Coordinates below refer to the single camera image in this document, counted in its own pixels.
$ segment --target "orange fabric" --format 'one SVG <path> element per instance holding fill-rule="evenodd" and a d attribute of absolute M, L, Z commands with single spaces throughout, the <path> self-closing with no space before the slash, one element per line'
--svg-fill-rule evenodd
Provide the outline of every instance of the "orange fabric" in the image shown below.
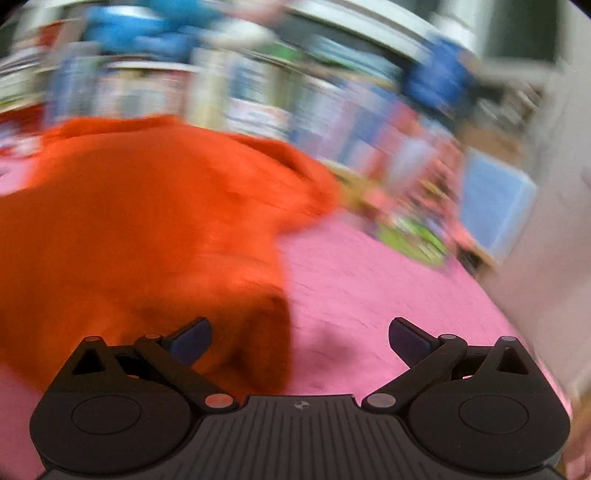
<path fill-rule="evenodd" d="M 171 116 L 70 121 L 45 134 L 29 188 L 0 199 L 0 361 L 46 388 L 87 335 L 128 344 L 205 315 L 194 368 L 240 398 L 280 393 L 274 241 L 336 202 L 330 173 L 283 142 Z"/>

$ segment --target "pink bedsheet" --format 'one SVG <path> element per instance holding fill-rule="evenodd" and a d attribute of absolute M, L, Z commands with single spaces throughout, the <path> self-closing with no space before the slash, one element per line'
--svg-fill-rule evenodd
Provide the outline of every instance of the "pink bedsheet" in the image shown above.
<path fill-rule="evenodd" d="M 388 346 L 395 316 L 473 345 L 516 335 L 456 261 L 434 271 L 336 218 L 284 238 L 281 249 L 294 331 L 289 394 L 353 393 L 360 400 L 405 371 Z M 0 385 L 0 470 L 30 480 L 43 470 L 27 426 L 39 394 L 8 371 L 0 370 Z"/>

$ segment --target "wall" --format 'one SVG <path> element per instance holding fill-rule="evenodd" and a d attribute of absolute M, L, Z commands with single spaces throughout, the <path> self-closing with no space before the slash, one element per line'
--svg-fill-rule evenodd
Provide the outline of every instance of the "wall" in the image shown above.
<path fill-rule="evenodd" d="M 484 288 L 570 394 L 591 385 L 591 21 L 569 4 L 569 64 L 538 131 L 540 195 Z"/>

